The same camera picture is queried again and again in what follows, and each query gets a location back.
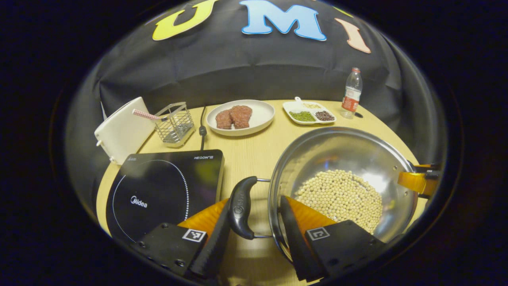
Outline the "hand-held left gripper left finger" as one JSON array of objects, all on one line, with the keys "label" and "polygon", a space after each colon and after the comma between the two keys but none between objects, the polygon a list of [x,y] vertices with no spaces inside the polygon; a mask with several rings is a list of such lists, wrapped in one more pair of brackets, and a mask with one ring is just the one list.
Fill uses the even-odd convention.
[{"label": "hand-held left gripper left finger", "polygon": [[230,235],[229,200],[178,223],[160,223],[133,244],[151,264],[189,280],[215,280]]}]

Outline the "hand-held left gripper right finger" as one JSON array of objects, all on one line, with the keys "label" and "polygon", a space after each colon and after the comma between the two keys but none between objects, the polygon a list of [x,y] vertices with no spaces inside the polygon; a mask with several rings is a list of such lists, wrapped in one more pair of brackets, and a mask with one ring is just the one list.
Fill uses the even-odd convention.
[{"label": "hand-held left gripper right finger", "polygon": [[336,222],[282,196],[281,219],[297,277],[325,281],[348,275],[375,260],[386,244],[351,220]]}]

